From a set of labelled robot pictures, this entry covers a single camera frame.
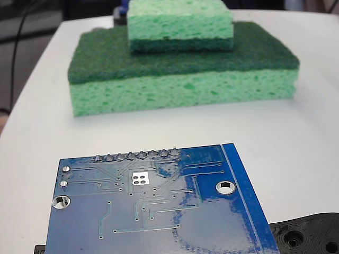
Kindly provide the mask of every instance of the screw hole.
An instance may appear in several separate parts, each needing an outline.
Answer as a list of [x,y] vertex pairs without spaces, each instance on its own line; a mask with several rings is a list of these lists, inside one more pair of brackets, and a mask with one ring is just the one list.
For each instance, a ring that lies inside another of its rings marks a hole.
[[288,244],[290,248],[296,248],[304,242],[304,236],[298,231],[290,231],[284,236],[285,243]]
[[338,253],[338,249],[339,249],[339,246],[337,243],[335,242],[329,242],[327,245],[326,245],[326,251],[328,253]]
[[218,182],[216,189],[220,194],[230,195],[235,192],[235,184],[229,181]]
[[65,209],[70,204],[70,198],[67,196],[57,196],[53,199],[52,206],[55,209]]

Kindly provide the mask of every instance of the cable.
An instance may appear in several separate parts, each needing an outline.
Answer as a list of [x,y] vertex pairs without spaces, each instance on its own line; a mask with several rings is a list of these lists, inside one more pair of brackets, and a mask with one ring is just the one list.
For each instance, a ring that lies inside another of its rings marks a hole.
[[329,8],[328,13],[332,13],[334,10],[335,6],[338,4],[339,0],[335,0],[332,6]]
[[30,8],[33,6],[33,4],[36,1],[34,0],[30,0],[28,2],[27,8],[22,16],[21,19],[21,23],[19,26],[19,30],[17,31],[16,34],[16,38],[15,38],[15,42],[14,42],[14,50],[13,50],[13,57],[12,57],[12,66],[11,66],[11,88],[10,88],[10,110],[11,111],[13,109],[13,105],[14,105],[14,74],[15,74],[15,59],[16,59],[16,52],[17,52],[17,45],[19,44],[19,40],[20,40],[20,35],[21,35],[21,31],[23,28],[23,24],[26,20],[26,17],[28,15],[28,11],[30,10]]

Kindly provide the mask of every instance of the blue circuit board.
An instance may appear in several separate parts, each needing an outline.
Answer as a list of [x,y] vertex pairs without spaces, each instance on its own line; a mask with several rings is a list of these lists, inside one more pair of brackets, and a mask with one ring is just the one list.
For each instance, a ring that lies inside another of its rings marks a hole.
[[279,253],[233,144],[60,161],[46,254]]

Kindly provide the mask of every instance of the white table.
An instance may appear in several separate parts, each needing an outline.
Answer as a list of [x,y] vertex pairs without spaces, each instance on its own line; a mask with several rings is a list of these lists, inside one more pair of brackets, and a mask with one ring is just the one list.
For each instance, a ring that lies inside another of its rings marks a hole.
[[339,212],[338,16],[235,17],[260,24],[299,57],[293,100],[73,118],[67,69],[79,36],[111,27],[112,17],[60,26],[0,138],[0,253],[45,244],[59,159],[96,153],[234,142],[269,223]]

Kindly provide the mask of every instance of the small sponge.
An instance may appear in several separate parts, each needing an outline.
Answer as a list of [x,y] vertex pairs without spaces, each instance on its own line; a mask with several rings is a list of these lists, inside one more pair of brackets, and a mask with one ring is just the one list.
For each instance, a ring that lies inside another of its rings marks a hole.
[[134,0],[128,12],[132,51],[228,51],[233,14],[221,0]]
[[134,56],[124,26],[84,34],[68,71],[74,115],[293,96],[288,48],[254,23],[235,23],[234,40],[232,52]]

